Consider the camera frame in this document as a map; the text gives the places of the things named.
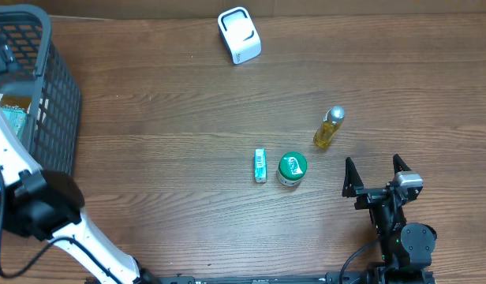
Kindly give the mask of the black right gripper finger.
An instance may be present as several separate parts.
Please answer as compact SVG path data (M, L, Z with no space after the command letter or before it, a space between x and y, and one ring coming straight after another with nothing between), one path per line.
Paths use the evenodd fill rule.
M395 173L399 173L402 171L411 171L411 169L406 165L406 163L402 160L399 154L395 154L393 156L393 167Z
M342 196L347 198L356 197L358 192L364 188L364 183L357 172L353 160L350 157L347 157L345 161L345 178L342 188Z

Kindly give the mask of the green wet wipes pack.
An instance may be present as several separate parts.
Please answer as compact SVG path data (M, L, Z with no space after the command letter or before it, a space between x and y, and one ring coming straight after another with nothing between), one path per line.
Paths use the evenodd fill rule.
M2 111L12 126L17 138L22 140L27 123L27 114L24 109L20 107L3 107Z

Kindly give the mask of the green lid white jar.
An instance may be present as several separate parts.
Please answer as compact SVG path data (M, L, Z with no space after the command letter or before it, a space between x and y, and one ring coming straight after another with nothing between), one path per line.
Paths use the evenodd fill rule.
M301 183L307 169L306 158L299 152L290 151L279 160L276 176L282 185L294 187Z

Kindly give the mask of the yellow dish soap bottle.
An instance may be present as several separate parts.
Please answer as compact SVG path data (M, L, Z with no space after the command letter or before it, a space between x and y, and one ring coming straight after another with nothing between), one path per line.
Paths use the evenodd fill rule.
M328 148L344 121L345 110L341 106L333 106L327 111L323 118L322 125L317 129L313 142L320 148Z

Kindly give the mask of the Kleenex pocket tissue pack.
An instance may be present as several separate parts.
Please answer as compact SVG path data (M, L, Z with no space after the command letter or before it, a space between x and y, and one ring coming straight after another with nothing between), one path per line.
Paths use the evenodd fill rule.
M254 178L257 183L267 181L267 156L263 148L254 151Z

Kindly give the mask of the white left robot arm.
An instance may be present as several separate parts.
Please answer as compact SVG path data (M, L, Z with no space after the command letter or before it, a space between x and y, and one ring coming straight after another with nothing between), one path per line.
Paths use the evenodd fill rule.
M154 283L86 212L73 180L80 111L80 90L49 39L0 32L0 255L10 232L64 250L99 283Z

